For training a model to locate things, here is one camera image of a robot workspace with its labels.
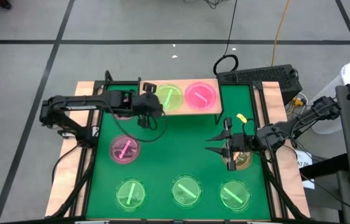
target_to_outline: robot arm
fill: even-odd
[[[296,139],[301,135],[300,130],[315,121],[336,119],[340,115],[340,106],[330,97],[317,99],[313,106],[290,121],[281,121],[266,125],[256,131],[254,136],[245,133],[231,133],[231,118],[224,120],[224,130],[219,136],[208,141],[226,140],[225,148],[207,147],[207,150],[217,152],[228,159],[228,170],[236,170],[233,159],[234,152],[260,152],[266,149],[276,151],[285,144],[287,139]]]
[[[96,146],[97,137],[91,130],[80,126],[69,118],[66,111],[101,110],[116,114],[118,117],[138,116],[137,124],[142,128],[150,128],[150,117],[157,119],[162,114],[162,105],[152,90],[154,84],[145,83],[147,91],[138,95],[135,91],[107,90],[94,96],[54,96],[42,102],[39,121],[42,126],[52,128],[57,125],[72,133],[83,146]]]

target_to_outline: yellow label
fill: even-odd
[[[247,119],[242,114],[237,114],[237,118],[239,118],[243,123],[247,122]]]

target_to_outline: green mat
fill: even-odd
[[[136,90],[137,87],[111,85],[109,89]],[[126,165],[114,162],[109,156],[111,141],[123,133],[114,124],[112,116],[104,114],[86,217],[270,220],[260,158],[255,155],[247,169],[231,172],[226,170],[220,155],[204,149],[224,144],[224,141],[205,141],[223,130],[223,118],[232,117],[235,133],[242,131],[242,123],[236,118],[238,113],[246,118],[254,117],[248,86],[223,85],[222,95],[224,114],[218,125],[215,125],[213,115],[169,116],[165,135],[153,143],[141,142],[137,159]],[[125,130],[142,139],[154,138],[164,127],[164,118],[159,118],[159,128],[155,131],[140,128],[137,118],[119,122]],[[246,131],[254,133],[252,122],[246,125]],[[201,184],[201,198],[194,207],[177,205],[171,194],[172,182],[180,175],[190,175]],[[126,212],[116,203],[116,189],[130,178],[141,181],[147,191],[143,206],[134,212]],[[219,188],[229,180],[241,181],[251,193],[249,206],[240,213],[224,206],[219,197]]]

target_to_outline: pink liquid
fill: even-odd
[[[193,83],[187,87],[185,99],[192,108],[208,109],[216,102],[216,92],[206,83]]]
[[[120,135],[110,145],[109,155],[114,162],[129,164],[140,153],[140,144],[126,135]]]

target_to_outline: wooden shelf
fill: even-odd
[[[192,80],[146,80],[143,84],[157,85],[155,94],[166,115],[220,114],[222,112],[218,80],[215,78]]]

